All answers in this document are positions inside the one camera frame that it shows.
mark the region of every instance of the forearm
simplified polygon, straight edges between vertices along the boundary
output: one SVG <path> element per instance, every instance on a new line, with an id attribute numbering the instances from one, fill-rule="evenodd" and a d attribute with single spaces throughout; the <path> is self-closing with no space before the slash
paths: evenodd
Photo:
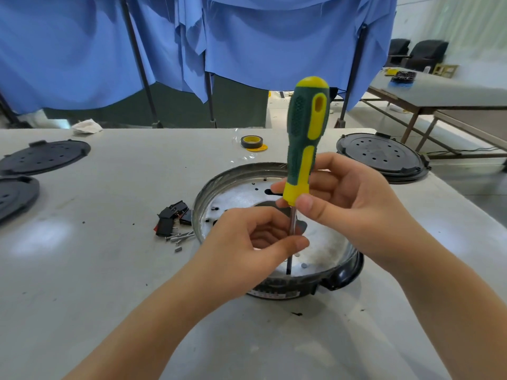
<path id="1" fill-rule="evenodd" d="M 137 306 L 64 379 L 158 379 L 187 333 L 213 306 L 180 271 Z"/>
<path id="2" fill-rule="evenodd" d="M 507 378 L 507 306 L 426 235 L 391 270 L 453 378 Z"/>

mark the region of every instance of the screwdriver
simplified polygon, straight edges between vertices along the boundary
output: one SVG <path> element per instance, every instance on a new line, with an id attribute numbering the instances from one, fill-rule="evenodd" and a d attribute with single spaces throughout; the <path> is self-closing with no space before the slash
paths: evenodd
<path id="1" fill-rule="evenodd" d="M 290 205 L 289 235 L 295 234 L 295 199 L 309 193 L 308 178 L 315 163 L 320 138 L 329 116 L 329 85 L 320 77 L 305 77 L 298 82 L 287 114 L 288 177 L 283 198 Z M 292 272 L 292 256 L 287 259 L 287 274 Z"/>

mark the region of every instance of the white table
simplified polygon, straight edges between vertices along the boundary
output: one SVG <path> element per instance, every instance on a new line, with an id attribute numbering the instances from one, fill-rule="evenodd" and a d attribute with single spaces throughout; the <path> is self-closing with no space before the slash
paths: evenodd
<path id="1" fill-rule="evenodd" d="M 319 150 L 335 151 L 340 135 L 354 131 L 327 130 Z M 51 129 L 1 134 L 3 154 L 72 136 Z M 269 149 L 253 154 L 232 141 L 244 134 L 261 135 Z M 117 129 L 86 141 L 90 154 L 35 176 L 38 201 L 0 227 L 2 379 L 65 375 L 197 247 L 187 242 L 175 254 L 174 244 L 153 232 L 157 213 L 179 200 L 192 204 L 206 181 L 228 168 L 283 162 L 288 145 L 286 133 L 265 129 Z M 507 300 L 503 226 L 433 174 L 394 189 L 431 234 Z M 448 378 L 397 282 L 369 259 L 357 280 L 335 292 L 226 304 L 188 334 L 162 375 L 319 378 Z"/>

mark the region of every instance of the black round lid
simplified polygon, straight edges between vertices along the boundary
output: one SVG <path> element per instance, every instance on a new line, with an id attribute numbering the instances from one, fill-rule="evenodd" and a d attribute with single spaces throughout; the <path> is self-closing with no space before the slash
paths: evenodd
<path id="1" fill-rule="evenodd" d="M 0 178 L 0 223 L 28 210 L 39 197 L 39 182 L 28 176 Z"/>
<path id="2" fill-rule="evenodd" d="M 352 133 L 336 143 L 338 153 L 368 165 L 393 184 L 417 181 L 431 167 L 421 155 L 383 133 Z"/>
<path id="3" fill-rule="evenodd" d="M 75 163 L 90 152 L 84 141 L 46 140 L 30 143 L 28 148 L 6 155 L 0 160 L 0 175 L 36 175 Z"/>

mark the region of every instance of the floor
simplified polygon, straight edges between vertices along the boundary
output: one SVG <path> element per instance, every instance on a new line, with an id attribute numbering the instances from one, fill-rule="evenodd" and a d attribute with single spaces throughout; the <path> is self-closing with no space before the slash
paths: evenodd
<path id="1" fill-rule="evenodd" d="M 278 92 L 271 92 L 268 101 L 266 126 L 272 128 L 287 128 L 287 111 L 290 97 L 284 93 L 282 98 Z M 366 93 L 364 97 L 375 96 Z M 411 114 L 402 113 L 387 107 L 387 102 L 374 102 L 378 107 L 389 109 L 389 113 L 409 121 Z M 341 102 L 331 104 L 328 127 L 333 127 L 341 113 Z M 416 128 L 425 131 L 432 115 L 422 115 L 417 120 Z M 400 140 L 405 127 L 375 109 L 359 102 L 345 114 L 345 127 L 370 127 L 389 134 Z M 455 149 L 476 149 L 491 147 L 482 140 L 461 132 L 444 122 L 439 121 L 432 132 L 432 136 Z M 421 140 L 421 135 L 413 133 L 409 136 L 407 145 L 415 148 Z M 431 141 L 426 141 L 422 152 L 443 150 Z M 464 160 L 435 160 L 431 162 L 432 171 L 454 189 L 483 209 L 499 223 L 507 227 L 507 173 L 502 172 L 505 159 L 464 159 Z"/>

